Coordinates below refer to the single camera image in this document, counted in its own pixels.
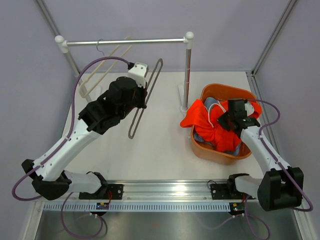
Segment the grey hanger with metal hook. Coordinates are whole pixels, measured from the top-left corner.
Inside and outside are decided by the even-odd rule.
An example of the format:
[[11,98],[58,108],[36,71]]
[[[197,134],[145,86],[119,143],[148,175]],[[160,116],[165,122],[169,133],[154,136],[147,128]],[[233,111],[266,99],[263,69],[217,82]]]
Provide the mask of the grey hanger with metal hook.
[[[155,67],[152,70],[152,73],[151,73],[147,83],[146,83],[146,90],[147,90],[147,94],[145,97],[146,104],[148,103],[148,101],[153,93],[154,87],[155,87],[156,82],[158,80],[158,77],[162,71],[163,65],[164,65],[163,59],[159,58],[156,62]],[[128,130],[128,138],[131,140],[136,135],[136,132],[137,132],[138,126],[141,122],[144,111],[145,111],[144,108],[140,108],[140,109],[137,109],[134,114],[134,117],[132,119],[132,122],[131,122],[129,130]]]

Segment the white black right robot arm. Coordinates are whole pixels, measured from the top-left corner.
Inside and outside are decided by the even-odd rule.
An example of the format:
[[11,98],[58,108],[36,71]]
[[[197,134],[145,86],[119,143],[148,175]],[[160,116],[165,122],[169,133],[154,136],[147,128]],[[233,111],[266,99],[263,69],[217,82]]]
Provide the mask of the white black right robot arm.
[[228,110],[217,121],[249,148],[263,178],[253,178],[247,173],[232,174],[227,179],[226,192],[233,199],[242,194],[256,198],[265,211],[299,207],[303,199],[304,174],[278,154],[266,139],[263,126],[255,117],[248,115],[250,102],[250,99],[241,98],[228,100]]

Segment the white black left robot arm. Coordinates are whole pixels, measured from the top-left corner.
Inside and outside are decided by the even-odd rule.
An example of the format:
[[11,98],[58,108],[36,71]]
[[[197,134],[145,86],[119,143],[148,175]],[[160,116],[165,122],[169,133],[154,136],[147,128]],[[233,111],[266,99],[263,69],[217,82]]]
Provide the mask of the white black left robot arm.
[[108,198],[107,180],[99,172],[74,173],[67,165],[91,142],[118,125],[134,108],[145,109],[147,89],[127,76],[118,77],[97,100],[79,113],[71,133],[62,137],[44,156],[26,159],[23,170],[31,173],[32,186],[43,198],[56,200],[66,193],[79,193],[82,200]]

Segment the orange plastic basket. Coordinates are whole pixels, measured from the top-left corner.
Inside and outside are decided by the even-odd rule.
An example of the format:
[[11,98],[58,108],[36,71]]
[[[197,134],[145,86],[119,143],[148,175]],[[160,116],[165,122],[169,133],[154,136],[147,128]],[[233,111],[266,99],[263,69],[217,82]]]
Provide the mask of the orange plastic basket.
[[[248,90],[219,83],[212,83],[203,88],[199,99],[204,102],[208,97],[212,97],[219,101],[226,101],[236,98],[256,98],[256,96]],[[252,155],[252,152],[243,142],[240,144],[238,155],[234,156],[225,152],[219,152],[215,147],[209,144],[196,141],[194,138],[194,133],[195,128],[192,127],[190,130],[191,149],[193,153],[200,159],[216,162],[222,165],[232,165],[238,160],[248,158]]]

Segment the silver clothes rack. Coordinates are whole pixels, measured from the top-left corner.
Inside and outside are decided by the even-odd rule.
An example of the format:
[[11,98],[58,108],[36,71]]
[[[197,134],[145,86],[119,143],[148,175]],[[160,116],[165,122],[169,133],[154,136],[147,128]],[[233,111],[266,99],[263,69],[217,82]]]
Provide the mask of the silver clothes rack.
[[65,55],[69,53],[69,47],[74,46],[101,46],[108,45],[146,45],[146,44],[185,44],[185,70],[184,82],[178,85],[178,93],[181,102],[181,111],[186,113],[189,106],[189,89],[190,89],[190,69],[191,69],[191,55],[194,44],[194,33],[188,31],[183,38],[161,38],[161,39],[124,39],[124,40],[97,40],[97,41],[67,41],[63,36],[57,35],[54,40],[60,48],[61,52]]

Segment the aluminium mounting rail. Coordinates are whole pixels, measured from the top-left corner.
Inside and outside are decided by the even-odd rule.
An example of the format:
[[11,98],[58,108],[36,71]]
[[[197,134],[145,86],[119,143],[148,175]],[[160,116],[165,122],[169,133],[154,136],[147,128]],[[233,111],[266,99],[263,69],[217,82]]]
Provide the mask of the aluminium mounting rail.
[[302,203],[302,187],[295,186],[289,180],[281,182],[278,179],[258,180],[258,183],[244,182],[246,176],[226,182],[209,181],[206,186],[199,182],[133,182],[131,184],[103,182],[94,193],[84,190],[73,190],[71,183],[33,180],[35,191],[48,201],[55,201],[65,194],[74,192],[80,200],[109,201],[129,199],[174,199],[191,198],[193,196],[210,195],[212,200],[239,200],[246,197],[258,199],[267,210],[298,207]]

